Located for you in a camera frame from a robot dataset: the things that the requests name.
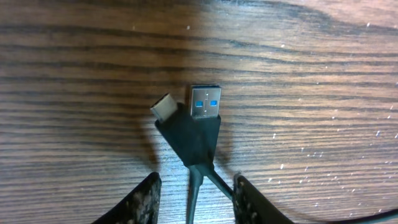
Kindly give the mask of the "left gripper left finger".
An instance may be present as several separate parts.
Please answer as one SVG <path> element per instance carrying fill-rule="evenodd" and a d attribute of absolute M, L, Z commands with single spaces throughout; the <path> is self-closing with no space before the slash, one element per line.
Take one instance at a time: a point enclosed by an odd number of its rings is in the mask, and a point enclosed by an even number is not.
<path fill-rule="evenodd" d="M 110 211 L 93 224 L 157 224 L 162 181 L 150 173 Z"/>

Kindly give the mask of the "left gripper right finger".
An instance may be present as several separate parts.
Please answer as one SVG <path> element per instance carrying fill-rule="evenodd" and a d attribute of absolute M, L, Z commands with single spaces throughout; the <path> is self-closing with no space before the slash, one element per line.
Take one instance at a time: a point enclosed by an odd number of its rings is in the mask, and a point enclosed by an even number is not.
<path fill-rule="evenodd" d="M 234 176 L 233 210 L 236 224 L 294 224 L 240 174 Z"/>

